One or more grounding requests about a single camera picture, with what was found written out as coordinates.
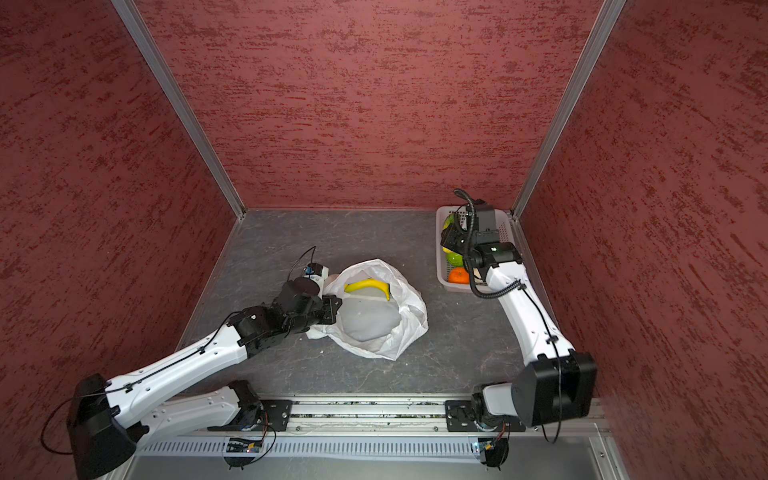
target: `black mounting plate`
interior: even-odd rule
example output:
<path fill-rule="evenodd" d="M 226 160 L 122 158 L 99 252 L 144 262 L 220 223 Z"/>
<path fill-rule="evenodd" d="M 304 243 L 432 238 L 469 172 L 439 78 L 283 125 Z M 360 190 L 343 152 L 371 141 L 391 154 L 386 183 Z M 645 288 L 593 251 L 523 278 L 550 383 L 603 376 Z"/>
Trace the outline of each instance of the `black mounting plate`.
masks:
<path fill-rule="evenodd" d="M 293 402 L 290 400 L 261 400 L 261 405 L 275 432 L 285 432 L 290 420 Z"/>
<path fill-rule="evenodd" d="M 504 415 L 507 432 L 524 432 L 525 425 L 520 423 L 520 419 L 515 416 Z M 501 431 L 502 424 L 499 423 L 496 430 L 484 432 L 478 428 L 475 423 L 475 414 L 472 411 L 472 402 L 470 400 L 448 400 L 445 402 L 445 424 L 449 432 L 483 432 L 495 433 Z"/>
<path fill-rule="evenodd" d="M 469 400 L 445 402 L 445 423 L 449 432 L 477 432 L 472 416 L 472 402 Z"/>

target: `vented panel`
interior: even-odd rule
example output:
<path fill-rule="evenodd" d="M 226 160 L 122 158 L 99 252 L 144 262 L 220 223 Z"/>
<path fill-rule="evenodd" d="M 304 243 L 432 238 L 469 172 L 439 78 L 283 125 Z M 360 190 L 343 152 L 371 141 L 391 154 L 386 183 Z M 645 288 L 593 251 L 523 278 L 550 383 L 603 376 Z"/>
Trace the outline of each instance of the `vented panel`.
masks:
<path fill-rule="evenodd" d="M 228 437 L 178 437 L 136 452 L 137 456 L 254 456 L 258 453 L 226 453 Z M 278 437 L 271 457 L 414 458 L 475 462 L 471 442 L 477 439 L 418 437 Z"/>

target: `gray floor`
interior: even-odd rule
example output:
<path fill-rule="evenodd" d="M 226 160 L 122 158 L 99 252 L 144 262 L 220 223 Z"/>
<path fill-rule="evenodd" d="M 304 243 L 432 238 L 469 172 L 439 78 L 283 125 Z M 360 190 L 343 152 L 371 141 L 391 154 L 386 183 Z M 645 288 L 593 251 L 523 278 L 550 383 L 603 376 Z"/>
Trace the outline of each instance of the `gray floor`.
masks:
<path fill-rule="evenodd" d="M 513 379 L 522 369 L 520 348 L 498 301 L 448 293 L 436 279 L 435 214 L 272 210 L 249 212 L 243 222 L 183 345 L 213 331 L 234 310 L 270 303 L 287 270 L 312 245 L 317 245 L 315 261 L 331 273 L 373 258 L 400 270 L 422 294 L 429 331 L 396 362 L 355 356 L 328 338 L 291 335 L 190 393 L 235 379 L 249 380 L 257 392 L 280 395 L 469 393 L 476 385 Z"/>

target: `orange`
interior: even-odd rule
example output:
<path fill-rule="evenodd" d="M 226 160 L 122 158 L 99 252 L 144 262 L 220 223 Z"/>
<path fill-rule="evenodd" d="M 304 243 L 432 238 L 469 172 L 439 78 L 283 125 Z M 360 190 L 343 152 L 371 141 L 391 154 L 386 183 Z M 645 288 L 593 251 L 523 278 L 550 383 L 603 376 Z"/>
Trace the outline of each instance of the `orange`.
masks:
<path fill-rule="evenodd" d="M 469 273 L 461 267 L 451 270 L 448 274 L 448 281 L 450 283 L 469 283 Z"/>

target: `lime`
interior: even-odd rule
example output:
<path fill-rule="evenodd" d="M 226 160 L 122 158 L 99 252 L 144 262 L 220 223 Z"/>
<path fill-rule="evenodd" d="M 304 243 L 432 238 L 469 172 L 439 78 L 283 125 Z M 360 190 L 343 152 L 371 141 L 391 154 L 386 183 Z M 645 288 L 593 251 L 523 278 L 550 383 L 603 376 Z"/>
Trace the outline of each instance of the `lime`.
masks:
<path fill-rule="evenodd" d="M 445 258 L 448 260 L 448 263 L 450 263 L 453 266 L 463 266 L 464 260 L 461 255 L 459 255 L 456 252 L 446 253 Z"/>
<path fill-rule="evenodd" d="M 448 225 L 453 223 L 454 220 L 455 220 L 455 218 L 454 218 L 453 214 L 448 215 L 446 217 L 446 219 L 445 219 L 445 222 L 442 223 L 442 229 L 445 230 L 446 228 L 448 228 Z"/>

